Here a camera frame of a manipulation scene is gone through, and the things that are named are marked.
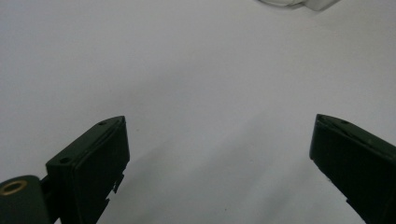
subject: white surface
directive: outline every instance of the white surface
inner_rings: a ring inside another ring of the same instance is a hole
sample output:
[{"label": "white surface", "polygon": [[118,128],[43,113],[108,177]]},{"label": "white surface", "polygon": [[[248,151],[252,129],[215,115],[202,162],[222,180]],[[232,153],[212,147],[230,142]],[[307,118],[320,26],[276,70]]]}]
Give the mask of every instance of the white surface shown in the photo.
[{"label": "white surface", "polygon": [[363,221],[308,159],[317,113],[396,144],[396,1],[2,1],[0,179],[125,115],[99,223]]}]

